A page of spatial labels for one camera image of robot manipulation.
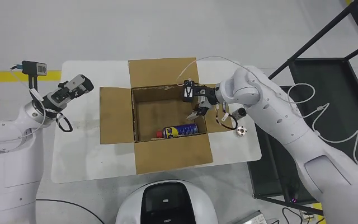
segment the box flap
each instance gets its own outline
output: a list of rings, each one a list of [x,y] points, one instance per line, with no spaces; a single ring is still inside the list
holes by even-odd
[[[134,143],[137,174],[213,162],[208,134]]]
[[[210,88],[215,88],[215,84],[205,84],[207,87]],[[229,105],[226,106],[226,111],[229,112]],[[224,116],[223,113],[223,107],[220,104],[219,106],[219,114],[218,114],[218,118],[221,122],[221,118]],[[205,115],[205,123],[206,123],[206,128],[208,130],[208,133],[213,133],[213,132],[227,132],[229,131],[229,129],[224,128],[223,126],[219,125],[216,120],[215,120],[215,107],[213,106],[213,108],[211,110],[208,110],[208,112]],[[224,122],[221,122],[222,124],[226,125],[227,127],[232,127],[232,121],[231,118],[227,118]]]
[[[188,78],[198,82],[196,62],[177,81],[179,74],[193,61],[195,58],[130,60],[128,66],[131,87],[174,85]]]
[[[100,87],[101,144],[134,142],[129,88]]]

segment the black cable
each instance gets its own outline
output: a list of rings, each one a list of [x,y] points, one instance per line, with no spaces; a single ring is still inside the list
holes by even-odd
[[[321,219],[321,220],[319,220],[318,222],[316,222],[315,224],[319,224],[320,222],[322,222],[324,220],[324,218],[323,219]]]
[[[102,221],[98,216],[96,216],[96,214],[94,214],[93,212],[91,212],[90,210],[88,210],[87,208],[80,206],[79,204],[75,204],[72,202],[67,202],[65,200],[53,200],[53,199],[36,199],[36,200],[41,200],[41,201],[47,201],[47,202],[62,202],[62,203],[66,203],[66,204],[72,204],[74,206],[83,208],[84,210],[86,210],[87,212],[89,212],[90,214],[94,215],[102,224],[105,224],[104,221]]]
[[[235,121],[235,128],[228,127],[228,126],[226,126],[225,124],[222,124],[222,123],[221,123],[221,126],[223,126],[224,128],[227,128],[227,129],[229,129],[229,130],[236,130],[236,129],[237,129],[237,126],[238,126],[238,123],[237,123],[236,118],[234,118],[234,116],[232,116],[231,114],[229,114],[229,117],[231,117],[232,119],[234,119],[234,121]]]
[[[295,213],[294,211],[292,211],[291,209],[285,207],[285,208],[282,209],[282,214],[284,215],[284,217],[285,217],[285,219],[286,219],[286,222],[287,222],[288,224],[290,224],[290,222],[289,222],[289,220],[287,219],[287,217],[286,217],[286,215],[285,215],[285,209],[287,209],[288,211],[290,211],[290,212],[292,212],[293,214],[295,214],[295,215],[297,215],[298,217],[300,217],[300,220],[301,220],[301,223],[300,223],[300,224],[302,224],[302,222],[303,222],[302,217],[301,217],[299,214],[297,214],[297,213]]]
[[[63,115],[63,113],[61,113],[61,112],[59,112],[59,114],[61,115],[61,116],[63,116],[63,119],[66,121],[66,123],[68,124],[68,130],[65,130],[62,126],[61,126],[61,124],[60,124],[60,122],[59,122],[59,119],[58,118],[56,118],[56,123],[57,123],[57,125],[58,125],[58,127],[63,131],[63,132],[71,132],[71,131],[73,131],[73,128],[72,128],[72,125],[71,125],[71,123],[69,122],[69,120],[65,117],[65,115]]]

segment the can label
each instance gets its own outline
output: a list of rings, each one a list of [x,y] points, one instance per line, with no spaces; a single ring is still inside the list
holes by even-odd
[[[177,136],[188,136],[190,134],[197,133],[196,124],[184,124],[174,127],[164,128],[164,133],[166,138],[174,138]]]

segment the white cable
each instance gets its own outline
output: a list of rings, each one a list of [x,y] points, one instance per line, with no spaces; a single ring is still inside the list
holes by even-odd
[[[236,62],[234,62],[234,61],[232,61],[232,60],[230,60],[230,59],[227,59],[227,58],[222,57],[222,56],[216,56],[216,55],[215,55],[215,56],[203,57],[203,58],[197,59],[197,60],[191,62],[190,64],[188,64],[188,65],[184,68],[184,70],[179,74],[179,76],[177,77],[177,79],[176,79],[177,85],[178,85],[178,86],[183,86],[183,85],[184,85],[184,84],[178,84],[178,79],[183,75],[183,73],[185,72],[185,70],[187,70],[190,65],[192,65],[194,62],[197,62],[198,60],[203,60],[203,59],[205,59],[205,58],[223,58],[223,59],[225,59],[225,60],[228,60],[229,62],[232,62],[232,63],[234,63],[234,64],[240,66],[241,68],[247,70],[249,73],[251,73],[253,76],[255,76],[255,78],[256,78],[262,85],[266,86],[269,90],[273,91],[273,92],[276,94],[276,96],[279,95],[279,94],[278,94],[275,90],[273,90],[270,86],[268,86],[268,85],[264,84],[263,82],[261,82],[261,80],[260,80],[253,72],[251,72],[250,69],[248,69],[248,68],[246,68],[246,67],[240,65],[239,63],[236,63]],[[290,100],[290,92],[291,92],[291,90],[292,90],[295,86],[299,86],[299,85],[309,86],[309,87],[313,90],[312,95],[311,95],[308,99],[306,99],[306,100],[303,100],[303,101],[300,101],[300,102],[292,102],[292,101]],[[322,112],[315,118],[315,120],[313,121],[313,124],[312,124],[312,129],[313,129],[313,131],[315,131],[315,132],[317,133],[317,131],[314,129],[314,124],[316,123],[316,121],[318,120],[318,118],[325,112],[325,110],[327,110],[327,108],[329,107],[329,103],[327,103],[327,104],[325,104],[325,105],[323,105],[323,106],[317,107],[317,109],[316,109],[315,111],[311,112],[310,114],[308,114],[308,115],[306,115],[306,116],[301,116],[301,115],[299,115],[299,114],[297,113],[297,111],[292,107],[292,104],[301,104],[301,103],[304,103],[304,102],[308,102],[309,100],[311,100],[311,99],[314,97],[314,95],[315,95],[315,88],[314,88],[312,85],[307,84],[307,83],[297,83],[297,84],[295,84],[295,85],[293,85],[293,86],[291,86],[291,87],[289,88],[289,90],[288,90],[288,92],[287,92],[288,100],[285,100],[285,99],[283,99],[283,98],[281,98],[281,97],[278,97],[278,98],[280,98],[280,99],[281,99],[282,101],[284,101],[284,102],[288,102],[288,103],[290,104],[292,110],[293,110],[293,113],[294,113],[296,116],[301,117],[301,118],[307,118],[307,117],[313,115],[314,113],[316,113],[316,112],[322,110]],[[344,139],[344,140],[341,140],[341,141],[330,141],[330,140],[327,140],[327,139],[323,138],[320,134],[319,134],[318,136],[319,136],[322,140],[324,140],[324,141],[326,141],[326,142],[329,142],[329,143],[342,143],[342,142],[346,142],[346,141],[350,140],[350,139],[353,138],[355,135],[357,135],[357,137],[356,137],[356,142],[355,142],[354,150],[353,150],[353,158],[354,158],[355,162],[358,164],[358,160],[357,160],[357,158],[356,158],[356,150],[357,150],[357,145],[358,145],[358,130],[357,130],[353,135],[351,135],[350,137],[348,137],[348,138],[346,138],[346,139]]]
[[[322,114],[323,114],[323,113],[327,110],[327,108],[329,107],[329,103],[325,104],[323,107],[324,107],[324,109],[322,110],[322,112],[319,113],[319,115],[315,118],[315,120],[314,120],[313,123],[312,123],[312,130],[318,134],[318,137],[319,137],[319,138],[321,138],[321,139],[324,140],[325,142],[329,142],[329,143],[342,143],[342,142],[347,142],[348,140],[352,139],[355,135],[357,135],[356,141],[355,141],[355,144],[354,144],[354,149],[353,149],[353,159],[354,159],[354,161],[356,162],[356,164],[358,164],[358,160],[357,160],[357,157],[356,157],[357,143],[358,143],[358,130],[357,130],[355,133],[353,133],[351,136],[349,136],[348,138],[346,138],[346,139],[343,139],[343,140],[340,140],[340,141],[331,141],[331,140],[327,140],[327,139],[323,138],[323,137],[321,136],[321,134],[319,134],[319,132],[314,128],[314,125],[315,125],[316,121],[318,120],[318,118],[319,118],[320,116],[322,116]]]
[[[208,57],[203,57],[203,58],[200,58],[200,59],[197,59],[197,60],[192,61],[190,64],[188,64],[188,65],[183,69],[183,71],[182,71],[182,72],[179,74],[179,76],[177,77],[177,79],[176,79],[177,85],[178,85],[178,86],[183,86],[183,85],[184,85],[184,84],[178,84],[178,79],[183,75],[183,73],[188,69],[188,67],[189,67],[190,65],[192,65],[194,62],[197,62],[197,61],[199,61],[199,60],[203,60],[203,59],[205,59],[205,58],[223,58],[223,59],[225,59],[225,60],[228,60],[229,62],[232,62],[232,63],[234,63],[234,64],[240,66],[241,68],[245,69],[245,70],[248,71],[249,73],[251,73],[253,76],[255,76],[255,78],[256,78],[261,84],[263,84],[264,86],[266,86],[266,85],[265,85],[264,83],[262,83],[262,82],[257,78],[257,76],[256,76],[253,72],[251,72],[248,68],[245,68],[245,67],[242,66],[241,64],[236,63],[236,62],[234,62],[234,61],[232,61],[232,60],[230,60],[230,59],[224,58],[224,57],[222,57],[222,56],[208,56]]]
[[[27,89],[27,90],[29,90],[29,91],[31,92],[31,90],[30,90],[25,84],[23,84],[23,83],[21,82],[21,80],[14,74],[14,72],[12,71],[12,69],[10,69],[10,73],[11,73],[12,76],[14,76],[14,78],[15,78],[16,80],[18,80],[18,81],[25,87],[25,89]],[[35,95],[35,97],[36,97],[36,99],[39,101],[39,103],[41,104],[42,109],[43,109],[43,111],[44,111],[44,118],[43,118],[43,121],[41,122],[41,125],[40,125],[38,128],[36,128],[33,132],[31,132],[30,134],[24,135],[24,136],[22,136],[22,137],[20,137],[20,138],[13,138],[13,139],[8,139],[8,140],[5,140],[5,141],[0,141],[0,142],[9,142],[9,141],[14,141],[14,140],[18,140],[18,139],[25,138],[25,137],[30,136],[30,135],[34,134],[35,132],[37,132],[37,131],[44,125],[45,120],[46,120],[46,109],[45,109],[44,104],[41,102],[41,99],[38,99],[36,95]]]

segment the cable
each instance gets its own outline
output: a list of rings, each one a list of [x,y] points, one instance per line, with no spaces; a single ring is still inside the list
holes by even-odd
[[[286,222],[287,222],[288,224],[290,224],[290,222],[289,222],[289,220],[287,219],[287,217],[286,217],[286,215],[285,215],[285,209],[287,209],[288,211],[290,211],[290,212],[292,212],[293,214],[295,214],[295,215],[297,215],[298,217],[300,217],[300,220],[301,220],[301,223],[300,223],[300,224],[302,224],[302,222],[303,222],[302,217],[301,217],[299,214],[297,214],[297,213],[295,213],[294,211],[292,211],[291,209],[285,207],[285,208],[282,209],[282,214],[284,215],[284,217],[285,217],[285,219],[286,219]]]
[[[102,224],[105,224],[104,221],[102,221],[96,214],[94,214],[93,212],[91,212],[90,210],[88,210],[87,208],[80,206],[79,204],[75,204],[72,202],[67,202],[65,200],[53,200],[53,199],[36,199],[36,200],[40,200],[40,201],[46,201],[46,202],[62,202],[62,203],[66,203],[66,204],[72,204],[74,206],[83,208],[84,210],[86,210],[87,212],[89,212],[90,214],[92,214],[93,216],[95,216]]]
[[[353,133],[351,136],[349,136],[348,138],[346,139],[343,139],[343,140],[340,140],[340,141],[330,141],[330,140],[327,140],[325,138],[323,138],[321,136],[321,134],[314,128],[314,125],[316,123],[316,121],[322,116],[322,114],[328,109],[329,107],[329,103],[323,105],[324,109],[322,110],[322,112],[315,118],[315,120],[313,121],[312,123],[312,130],[314,132],[317,133],[318,137],[321,138],[322,140],[326,141],[326,142],[329,142],[329,143],[342,143],[342,142],[347,142],[348,140],[352,139],[354,136],[357,136],[356,137],[356,141],[355,141],[355,144],[354,144],[354,149],[353,149],[353,159],[354,161],[356,162],[356,164],[358,164],[358,160],[357,160],[357,157],[356,157],[356,151],[357,151],[357,144],[358,144],[358,130]]]
[[[266,85],[265,85],[264,83],[262,83],[262,82],[260,81],[260,79],[257,78],[257,76],[256,76],[253,72],[251,72],[248,68],[246,68],[246,67],[242,66],[241,64],[236,63],[236,62],[234,62],[234,61],[232,61],[232,60],[230,60],[230,59],[227,59],[227,58],[222,57],[222,56],[216,56],[216,55],[215,55],[215,56],[203,57],[203,58],[194,60],[194,61],[192,61],[190,64],[188,64],[188,65],[183,69],[183,71],[179,74],[179,76],[177,77],[177,79],[176,79],[177,85],[178,85],[178,86],[183,86],[183,84],[178,84],[178,79],[183,75],[183,73],[188,69],[188,67],[189,67],[190,65],[192,65],[194,62],[197,62],[197,61],[199,61],[199,60],[203,60],[203,59],[206,59],[206,58],[222,58],[222,59],[228,60],[229,62],[232,62],[232,63],[234,63],[234,64],[240,66],[241,68],[245,69],[245,70],[248,71],[249,73],[251,73],[253,76],[255,76],[255,78],[256,78],[261,84],[263,84],[264,86],[266,86]]]
[[[56,118],[56,123],[57,123],[58,127],[59,127],[63,132],[72,132],[72,131],[73,131],[72,125],[71,125],[71,123],[69,122],[69,120],[66,118],[66,116],[63,115],[63,113],[61,113],[61,112],[59,112],[58,114],[60,114],[60,116],[59,116],[58,118]],[[66,121],[66,123],[67,123],[67,125],[68,125],[68,128],[69,128],[68,130],[65,130],[65,129],[62,127],[62,125],[60,124],[60,120],[61,120],[62,118]]]
[[[29,90],[30,93],[31,93],[31,90],[30,90],[25,84],[23,84],[23,83],[21,82],[21,80],[14,74],[14,72],[13,72],[12,70],[13,70],[13,67],[10,69],[11,75],[14,76],[14,78],[15,78],[16,80],[18,80],[18,81],[20,82],[20,84],[22,84],[22,85],[25,87],[25,89]],[[18,139],[25,138],[25,137],[30,136],[30,135],[34,134],[35,132],[37,132],[37,131],[44,125],[45,120],[46,120],[46,109],[45,109],[44,104],[41,102],[41,100],[38,99],[38,98],[37,98],[37,100],[38,100],[39,103],[41,104],[41,107],[42,107],[42,109],[43,109],[43,111],[44,111],[44,118],[43,118],[43,121],[41,122],[41,125],[38,126],[38,127],[37,127],[33,132],[31,132],[30,134],[27,134],[27,135],[24,135],[24,136],[18,137],[18,138],[13,138],[13,139],[5,140],[5,141],[0,141],[0,142],[9,142],[9,141],[14,141],[14,140],[18,140]]]
[[[222,56],[216,56],[216,55],[215,55],[215,56],[203,57],[203,58],[197,59],[197,60],[191,62],[190,64],[188,64],[188,65],[183,69],[183,71],[179,74],[179,76],[177,77],[177,79],[176,79],[177,85],[178,85],[178,86],[183,86],[183,84],[178,84],[178,79],[183,75],[183,73],[185,72],[185,70],[187,70],[190,65],[192,65],[194,62],[197,62],[197,61],[199,61],[199,60],[203,60],[203,59],[206,59],[206,58],[223,58],[223,59],[228,60],[229,62],[232,62],[232,63],[234,63],[234,64],[240,66],[241,68],[245,69],[246,71],[248,71],[249,73],[251,73],[251,74],[259,81],[259,83],[261,83],[262,85],[266,86],[269,90],[273,91],[278,98],[280,98],[280,99],[281,99],[282,101],[284,101],[284,102],[288,102],[288,103],[290,104],[290,107],[292,108],[293,113],[294,113],[296,116],[300,117],[300,118],[307,118],[307,117],[313,115],[314,113],[323,110],[323,111],[316,117],[316,119],[314,120],[314,122],[313,122],[313,124],[312,124],[312,129],[313,129],[317,134],[319,134],[319,132],[314,129],[314,124],[315,124],[315,122],[318,120],[318,118],[319,118],[319,117],[325,112],[325,110],[328,108],[329,103],[327,103],[327,104],[325,104],[325,105],[323,105],[323,106],[317,107],[317,109],[316,109],[315,111],[313,111],[313,112],[311,112],[311,113],[309,113],[308,115],[305,115],[305,116],[299,115],[298,112],[297,112],[297,110],[294,109],[293,106],[292,106],[292,104],[301,104],[301,103],[304,103],[304,102],[308,102],[309,100],[311,100],[311,99],[314,97],[314,95],[315,95],[315,88],[314,88],[312,85],[310,85],[310,84],[307,84],[307,83],[297,83],[297,84],[291,86],[291,87],[289,88],[288,92],[287,92],[288,100],[285,100],[285,99],[279,97],[280,94],[277,93],[275,90],[273,90],[270,86],[264,84],[252,71],[250,71],[250,69],[248,69],[248,68],[246,68],[246,67],[240,65],[239,63],[236,63],[236,62],[234,62],[234,61],[232,61],[232,60],[230,60],[230,59],[228,59],[228,58],[225,58],[225,57],[222,57]],[[303,101],[300,101],[300,102],[292,102],[292,101],[290,100],[290,92],[291,92],[291,90],[292,90],[294,87],[300,86],[300,85],[309,86],[309,87],[313,90],[312,95],[311,95],[308,99],[306,99],[306,100],[303,100]],[[356,162],[356,164],[358,164],[358,160],[357,160],[357,158],[356,158],[356,151],[357,151],[357,145],[358,145],[358,130],[357,130],[354,134],[352,134],[350,137],[348,137],[348,138],[346,138],[346,139],[344,139],[344,140],[341,140],[341,141],[330,141],[330,140],[327,140],[327,139],[323,138],[320,134],[319,134],[318,136],[319,136],[322,140],[324,140],[324,141],[326,141],[326,142],[329,142],[329,143],[342,143],[342,142],[346,142],[346,141],[350,140],[350,139],[353,138],[355,135],[357,135],[357,137],[356,137],[356,142],[355,142],[354,149],[353,149],[353,158],[354,158],[354,161]]]
[[[321,220],[319,220],[318,222],[316,222],[315,224],[319,224],[320,222],[322,222],[324,220],[324,218],[323,219],[321,219]]]

